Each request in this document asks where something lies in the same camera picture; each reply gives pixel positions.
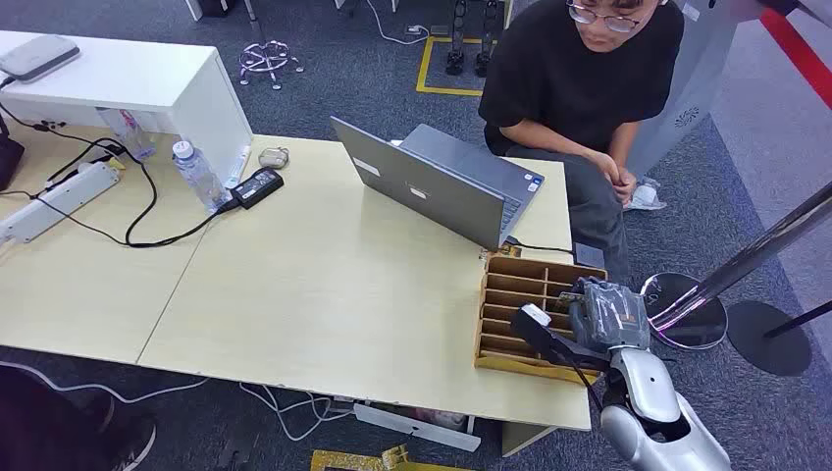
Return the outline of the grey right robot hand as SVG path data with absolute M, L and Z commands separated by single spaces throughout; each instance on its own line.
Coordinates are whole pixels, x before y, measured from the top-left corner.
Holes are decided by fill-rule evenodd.
M 568 310 L 578 344 L 596 352 L 650 349 L 650 324 L 641 295 L 597 277 L 581 277 L 572 292 L 579 295 Z

